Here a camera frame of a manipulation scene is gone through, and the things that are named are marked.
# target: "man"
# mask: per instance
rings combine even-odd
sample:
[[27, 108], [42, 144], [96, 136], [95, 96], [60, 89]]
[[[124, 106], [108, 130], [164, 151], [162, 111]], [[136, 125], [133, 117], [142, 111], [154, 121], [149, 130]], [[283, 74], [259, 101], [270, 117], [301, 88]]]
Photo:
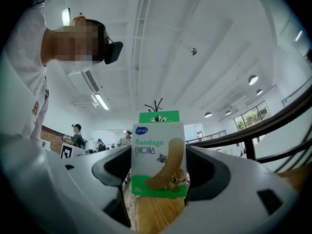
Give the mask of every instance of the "man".
[[71, 140], [68, 139], [64, 139], [63, 141], [67, 144], [73, 145], [73, 146], [77, 146], [79, 148], [81, 148], [81, 142], [82, 142], [82, 136], [81, 136], [81, 125], [80, 124], [76, 124], [74, 126], [74, 133], [75, 135], [73, 136], [73, 138]]
[[119, 147], [119, 146], [130, 146], [132, 141], [130, 139], [130, 135], [131, 135], [131, 132], [130, 131], [126, 131], [125, 132], [125, 136], [120, 138], [117, 143], [116, 143], [116, 146]]
[[15, 72], [36, 98], [23, 127], [24, 138], [40, 140], [49, 103], [48, 63], [52, 60], [99, 63], [105, 58], [108, 44], [105, 27], [100, 22], [79, 16], [69, 26], [50, 30], [39, 9], [24, 12], [4, 47]]

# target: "air conditioner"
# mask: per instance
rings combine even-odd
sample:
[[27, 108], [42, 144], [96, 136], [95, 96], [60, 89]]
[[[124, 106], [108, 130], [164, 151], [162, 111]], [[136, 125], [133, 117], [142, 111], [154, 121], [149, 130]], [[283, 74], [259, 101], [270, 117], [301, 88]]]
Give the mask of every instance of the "air conditioner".
[[99, 93], [99, 82], [92, 67], [83, 68], [80, 71], [72, 71], [68, 78], [81, 95], [91, 96]]

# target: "white shirt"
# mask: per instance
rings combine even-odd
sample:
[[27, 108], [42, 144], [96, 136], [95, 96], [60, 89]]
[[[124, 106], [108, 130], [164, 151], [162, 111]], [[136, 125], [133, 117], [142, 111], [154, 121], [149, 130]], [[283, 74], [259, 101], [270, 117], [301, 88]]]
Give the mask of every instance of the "white shirt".
[[22, 131], [24, 138], [36, 140], [40, 140], [42, 123], [48, 109], [46, 67], [40, 57], [46, 29], [41, 9], [27, 9], [4, 47], [15, 72], [37, 100], [32, 112], [25, 112], [29, 118]]
[[130, 138], [126, 139], [125, 137], [120, 138], [117, 141], [117, 144], [120, 145], [120, 146], [130, 146], [131, 143], [132, 143], [131, 139]]

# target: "cartoon character illustration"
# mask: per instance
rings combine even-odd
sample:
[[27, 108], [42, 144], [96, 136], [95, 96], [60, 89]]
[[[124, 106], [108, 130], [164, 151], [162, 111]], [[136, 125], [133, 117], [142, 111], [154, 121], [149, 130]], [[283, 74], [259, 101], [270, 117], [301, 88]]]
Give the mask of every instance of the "cartoon character illustration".
[[159, 158], [156, 159], [156, 161], [160, 162], [160, 163], [166, 163], [166, 160], [167, 160], [167, 156], [164, 155], [164, 154], [159, 154]]
[[186, 181], [186, 178], [182, 179], [184, 177], [184, 172], [182, 169], [178, 169], [175, 173], [169, 175], [169, 184], [168, 186], [165, 186], [165, 189], [169, 189], [174, 192], [180, 191], [180, 189], [177, 187], [179, 183], [183, 183]]

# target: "badge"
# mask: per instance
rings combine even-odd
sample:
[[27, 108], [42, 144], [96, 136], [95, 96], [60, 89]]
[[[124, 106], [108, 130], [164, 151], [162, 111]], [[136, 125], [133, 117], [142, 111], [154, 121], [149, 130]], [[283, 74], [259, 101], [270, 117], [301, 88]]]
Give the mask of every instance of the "badge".
[[37, 116], [38, 108], [39, 108], [39, 103], [38, 103], [38, 101], [36, 101], [34, 108], [33, 108], [34, 116]]

